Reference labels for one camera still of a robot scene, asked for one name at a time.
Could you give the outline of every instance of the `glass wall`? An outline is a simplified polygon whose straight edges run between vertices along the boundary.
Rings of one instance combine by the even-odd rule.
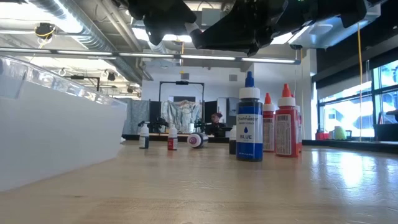
[[[366,74],[368,77],[362,85],[319,99],[321,131],[329,132],[341,126],[352,131],[354,138],[372,140],[375,124],[398,123],[394,115],[398,109],[398,60],[368,70]]]

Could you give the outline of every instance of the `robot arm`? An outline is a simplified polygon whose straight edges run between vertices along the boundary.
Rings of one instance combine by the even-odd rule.
[[[190,34],[197,49],[232,50],[248,56],[268,46],[274,37],[340,17],[349,27],[367,8],[386,0],[236,0],[231,12],[202,32],[196,15],[182,0],[113,0],[143,20],[149,40],[157,45],[165,34]]]

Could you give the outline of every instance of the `green object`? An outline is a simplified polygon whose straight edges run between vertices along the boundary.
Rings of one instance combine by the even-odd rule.
[[[347,140],[347,133],[341,126],[335,126],[335,139],[336,140]]]

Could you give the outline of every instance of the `table surface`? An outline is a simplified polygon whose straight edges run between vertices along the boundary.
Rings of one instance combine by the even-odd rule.
[[[241,162],[227,144],[179,146],[127,142],[116,159],[2,192],[0,223],[397,223],[395,155],[305,147]]]

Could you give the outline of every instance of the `person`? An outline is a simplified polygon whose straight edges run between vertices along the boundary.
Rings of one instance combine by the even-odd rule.
[[[220,122],[220,119],[223,117],[223,115],[218,112],[218,113],[213,113],[211,115],[211,126],[209,128],[209,133],[214,135],[214,137],[219,137],[220,135],[220,128],[224,128],[225,124]]]

